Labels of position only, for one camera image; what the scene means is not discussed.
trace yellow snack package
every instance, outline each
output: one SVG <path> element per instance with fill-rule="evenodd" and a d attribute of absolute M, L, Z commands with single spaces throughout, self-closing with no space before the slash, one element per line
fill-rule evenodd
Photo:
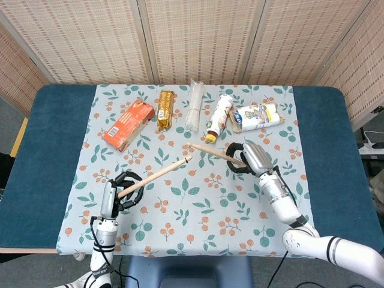
<path fill-rule="evenodd" d="M 157 127 L 159 131 L 168 130 L 172 126 L 173 99 L 175 93 L 173 91 L 161 90 L 157 110 Z"/>

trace orange berry pattern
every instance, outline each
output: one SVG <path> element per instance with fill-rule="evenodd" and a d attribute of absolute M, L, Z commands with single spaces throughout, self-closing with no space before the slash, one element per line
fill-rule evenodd
<path fill-rule="evenodd" d="M 123 152 L 104 141 L 105 133 L 135 99 L 142 99 L 157 110 L 162 89 L 178 95 L 170 129 L 159 131 L 155 116 Z M 185 129 L 190 109 L 187 85 L 98 85 L 88 123 L 86 127 L 79 127 L 86 131 L 78 165 L 73 168 L 74 181 L 63 213 L 58 252 L 92 253 L 90 220 L 100 214 L 104 187 L 110 179 L 127 170 L 144 179 L 192 155 L 189 163 L 145 185 L 140 203 L 119 213 L 115 253 L 145 257 L 282 256 L 285 227 L 276 219 L 258 180 L 251 174 L 233 173 L 225 161 L 187 142 L 209 145 L 223 154 L 232 142 L 260 145 L 273 166 L 279 166 L 300 212 L 311 223 L 305 155 L 291 89 L 290 86 L 207 85 L 199 131 L 194 132 Z M 227 120 L 227 127 L 216 143 L 207 144 L 206 124 L 221 93 L 231 95 L 235 107 L 275 103 L 284 123 L 236 134 L 231 121 Z M 238 152 L 235 158 L 241 160 Z"/>

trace red snack box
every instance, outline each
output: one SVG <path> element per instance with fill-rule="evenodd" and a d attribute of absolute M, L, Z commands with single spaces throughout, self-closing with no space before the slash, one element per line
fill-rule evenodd
<path fill-rule="evenodd" d="M 151 105 L 136 100 L 104 134 L 104 140 L 123 152 L 153 116 Z"/>

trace woven partition screen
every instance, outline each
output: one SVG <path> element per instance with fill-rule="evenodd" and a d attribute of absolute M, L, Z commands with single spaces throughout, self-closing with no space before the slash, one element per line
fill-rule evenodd
<path fill-rule="evenodd" d="M 245 82 L 308 85 L 367 2 L 267 1 Z"/>
<path fill-rule="evenodd" d="M 317 85 L 336 87 L 343 92 L 352 124 L 376 108 L 373 104 L 383 100 L 384 1 L 375 1 L 356 23 Z"/>
<path fill-rule="evenodd" d="M 146 0 L 160 83 L 237 83 L 257 0 Z"/>
<path fill-rule="evenodd" d="M 0 0 L 58 83 L 148 83 L 127 0 Z"/>
<path fill-rule="evenodd" d="M 2 25 L 0 47 L 0 91 L 5 100 L 28 115 L 37 90 L 49 81 Z"/>

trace table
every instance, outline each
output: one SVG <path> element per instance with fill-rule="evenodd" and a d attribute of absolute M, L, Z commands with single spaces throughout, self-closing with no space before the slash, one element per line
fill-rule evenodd
<path fill-rule="evenodd" d="M 49 85 L 38 92 L 0 203 L 0 247 L 53 252 L 47 249 L 56 247 L 95 89 Z M 293 91 L 316 228 L 380 251 L 384 238 L 342 93 L 327 87 Z M 0 252 L 12 252 L 4 248 Z"/>

